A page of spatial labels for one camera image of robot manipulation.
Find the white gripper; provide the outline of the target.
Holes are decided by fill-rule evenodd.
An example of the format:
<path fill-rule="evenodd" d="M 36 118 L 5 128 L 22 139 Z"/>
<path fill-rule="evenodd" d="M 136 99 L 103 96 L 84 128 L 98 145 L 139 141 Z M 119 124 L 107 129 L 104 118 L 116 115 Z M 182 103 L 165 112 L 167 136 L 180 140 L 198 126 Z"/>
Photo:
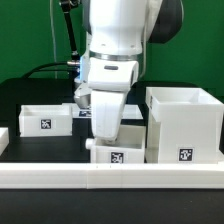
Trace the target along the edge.
<path fill-rule="evenodd" d="M 127 94 L 138 79 L 137 61 L 90 59 L 91 125 L 95 138 L 117 138 Z"/>

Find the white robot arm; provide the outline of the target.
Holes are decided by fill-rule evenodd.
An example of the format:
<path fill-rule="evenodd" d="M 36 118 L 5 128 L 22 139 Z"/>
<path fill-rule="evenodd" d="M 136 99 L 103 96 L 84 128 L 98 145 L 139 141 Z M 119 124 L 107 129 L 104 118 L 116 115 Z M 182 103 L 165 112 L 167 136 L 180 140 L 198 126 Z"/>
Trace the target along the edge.
<path fill-rule="evenodd" d="M 91 107 L 93 136 L 117 139 L 126 98 L 146 70 L 146 45 L 181 29 L 182 0 L 82 0 L 90 36 L 75 79 L 75 100 Z"/>

